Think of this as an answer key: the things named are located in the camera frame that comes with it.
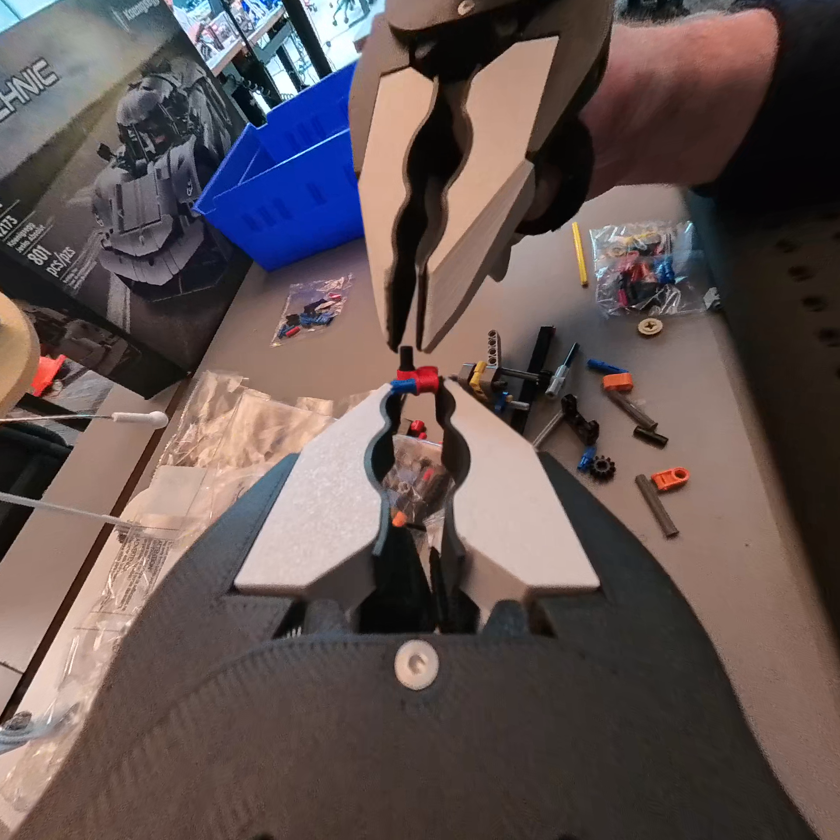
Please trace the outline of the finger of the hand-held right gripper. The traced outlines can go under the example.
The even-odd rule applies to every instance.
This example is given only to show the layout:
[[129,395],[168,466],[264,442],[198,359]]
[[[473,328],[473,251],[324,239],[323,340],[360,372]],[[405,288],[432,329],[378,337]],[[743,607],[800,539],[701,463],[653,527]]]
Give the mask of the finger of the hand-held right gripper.
[[507,270],[535,193],[527,152],[559,42],[554,35],[513,45],[476,74],[459,104],[469,147],[438,200],[442,220],[419,266],[422,352],[441,343],[484,279]]
[[417,285],[417,250],[426,225],[410,153],[430,116],[437,83],[407,67],[380,80],[359,178],[374,304],[387,346],[398,350]]

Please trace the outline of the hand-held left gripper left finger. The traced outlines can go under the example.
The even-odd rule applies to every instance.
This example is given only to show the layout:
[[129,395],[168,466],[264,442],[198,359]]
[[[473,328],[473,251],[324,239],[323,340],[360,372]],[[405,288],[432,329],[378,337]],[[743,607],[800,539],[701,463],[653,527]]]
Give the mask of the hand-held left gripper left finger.
[[363,628],[390,522],[391,397],[381,385],[302,448],[234,579],[238,594],[333,601]]

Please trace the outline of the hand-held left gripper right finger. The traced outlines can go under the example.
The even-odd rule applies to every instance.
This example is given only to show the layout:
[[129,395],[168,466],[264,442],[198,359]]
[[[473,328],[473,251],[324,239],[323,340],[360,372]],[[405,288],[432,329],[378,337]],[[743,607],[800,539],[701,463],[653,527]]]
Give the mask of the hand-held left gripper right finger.
[[455,381],[437,421],[452,480],[444,504],[443,633],[473,634],[502,602],[589,595],[601,581],[532,445]]

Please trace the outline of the yellow grey lego assembly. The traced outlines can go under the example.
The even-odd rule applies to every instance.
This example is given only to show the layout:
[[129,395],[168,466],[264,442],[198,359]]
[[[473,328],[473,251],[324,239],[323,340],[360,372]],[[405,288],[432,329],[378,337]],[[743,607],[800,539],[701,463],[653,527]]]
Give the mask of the yellow grey lego assembly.
[[456,375],[456,381],[463,389],[498,415],[512,410],[515,402],[501,363],[501,337],[496,329],[491,329],[486,337],[486,358],[463,363]]

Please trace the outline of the long black lego beam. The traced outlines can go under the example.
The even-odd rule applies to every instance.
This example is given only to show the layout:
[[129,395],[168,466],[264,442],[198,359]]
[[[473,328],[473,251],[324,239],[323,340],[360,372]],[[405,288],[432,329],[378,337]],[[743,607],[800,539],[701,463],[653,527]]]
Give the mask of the long black lego beam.
[[[545,380],[543,371],[546,368],[546,362],[551,349],[551,344],[556,333],[556,328],[553,325],[544,325],[539,328],[537,338],[532,347],[532,352],[526,372],[536,376],[535,380],[522,380],[522,385],[518,397],[520,403],[531,405],[537,396],[543,393],[544,385],[540,384],[540,380]],[[524,435],[525,427],[528,423],[531,408],[517,408],[513,410],[510,420],[510,426],[520,435]]]

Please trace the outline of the red lego connector black pin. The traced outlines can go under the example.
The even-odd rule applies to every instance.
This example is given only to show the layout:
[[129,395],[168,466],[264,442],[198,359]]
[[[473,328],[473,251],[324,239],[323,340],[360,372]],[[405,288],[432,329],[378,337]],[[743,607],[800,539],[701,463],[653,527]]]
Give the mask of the red lego connector black pin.
[[440,377],[433,365],[415,366],[413,348],[403,345],[398,350],[399,365],[395,379],[391,381],[391,392],[399,396],[419,396],[438,392]]

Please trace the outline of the dark grey lego axle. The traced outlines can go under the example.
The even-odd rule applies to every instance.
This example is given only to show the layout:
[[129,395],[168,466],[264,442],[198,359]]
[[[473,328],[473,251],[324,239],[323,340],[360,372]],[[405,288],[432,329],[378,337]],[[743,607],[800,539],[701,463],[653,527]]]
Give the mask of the dark grey lego axle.
[[679,530],[665,509],[663,502],[660,500],[654,481],[646,475],[639,474],[635,476],[634,482],[664,537],[666,539],[672,539],[678,536]]
[[654,432],[657,429],[658,423],[630,400],[624,392],[609,391],[605,395],[614,405],[631,417],[638,427],[648,432]]

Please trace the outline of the small bag blue lego pieces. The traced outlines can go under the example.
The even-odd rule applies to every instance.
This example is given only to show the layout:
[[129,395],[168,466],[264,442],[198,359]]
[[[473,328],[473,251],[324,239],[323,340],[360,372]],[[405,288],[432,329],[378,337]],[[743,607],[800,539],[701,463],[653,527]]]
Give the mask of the small bag blue lego pieces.
[[271,347],[329,329],[346,308],[353,286],[353,273],[290,284]]

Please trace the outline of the bag red blue lego pieces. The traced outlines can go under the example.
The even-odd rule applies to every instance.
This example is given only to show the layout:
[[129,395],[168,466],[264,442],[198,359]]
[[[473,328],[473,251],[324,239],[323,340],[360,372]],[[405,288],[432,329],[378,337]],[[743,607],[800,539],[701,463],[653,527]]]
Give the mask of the bag red blue lego pieces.
[[607,225],[589,231],[595,305],[604,318],[695,315],[711,288],[690,220]]

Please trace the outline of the dark printed lego box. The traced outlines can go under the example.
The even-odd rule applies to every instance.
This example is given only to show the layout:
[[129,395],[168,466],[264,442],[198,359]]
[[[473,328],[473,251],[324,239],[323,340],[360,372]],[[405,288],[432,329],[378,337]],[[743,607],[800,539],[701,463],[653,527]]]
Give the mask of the dark printed lego box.
[[167,2],[55,2],[1,71],[2,293],[43,350],[156,396],[250,266],[198,209],[246,122]]

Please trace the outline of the person's right hand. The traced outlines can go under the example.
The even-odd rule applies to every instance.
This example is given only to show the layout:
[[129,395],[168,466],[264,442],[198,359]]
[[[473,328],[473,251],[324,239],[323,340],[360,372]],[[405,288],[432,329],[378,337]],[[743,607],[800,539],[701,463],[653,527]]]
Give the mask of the person's right hand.
[[762,108],[779,39],[763,8],[615,25],[605,75],[581,114],[595,154],[587,197],[715,181]]

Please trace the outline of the blue plastic bin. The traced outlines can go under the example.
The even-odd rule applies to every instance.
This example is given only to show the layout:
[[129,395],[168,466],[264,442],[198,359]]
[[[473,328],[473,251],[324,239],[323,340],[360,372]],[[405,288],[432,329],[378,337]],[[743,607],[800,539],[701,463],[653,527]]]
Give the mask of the blue plastic bin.
[[349,99],[355,63],[249,124],[195,204],[266,270],[364,234]]

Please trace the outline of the pile of clear plastic bags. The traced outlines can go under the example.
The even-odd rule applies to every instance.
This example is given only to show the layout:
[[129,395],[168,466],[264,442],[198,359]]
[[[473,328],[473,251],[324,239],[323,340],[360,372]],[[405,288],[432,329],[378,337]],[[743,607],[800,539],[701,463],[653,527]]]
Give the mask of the pile of clear plastic bags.
[[2,754],[64,738],[87,713],[122,637],[155,586],[210,524],[284,457],[300,452],[373,392],[290,406],[209,372],[182,410],[149,486],[119,514],[100,553],[89,604],[70,624],[63,669],[39,714],[2,725]]

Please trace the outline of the black metal pole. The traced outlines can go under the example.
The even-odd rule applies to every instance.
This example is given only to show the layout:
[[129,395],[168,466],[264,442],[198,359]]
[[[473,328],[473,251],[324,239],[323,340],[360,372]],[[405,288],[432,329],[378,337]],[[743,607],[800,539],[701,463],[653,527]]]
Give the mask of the black metal pole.
[[319,79],[329,76],[333,69],[323,51],[305,3],[302,1],[282,1],[282,5],[289,23],[301,42],[302,53],[308,60],[309,65],[314,69]]

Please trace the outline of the dark perforated board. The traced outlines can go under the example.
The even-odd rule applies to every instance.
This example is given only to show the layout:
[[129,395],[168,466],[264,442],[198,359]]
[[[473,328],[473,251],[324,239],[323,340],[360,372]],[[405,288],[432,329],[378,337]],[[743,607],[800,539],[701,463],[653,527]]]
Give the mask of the dark perforated board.
[[838,838],[838,201],[686,202],[780,543],[701,616],[784,792],[815,835]]

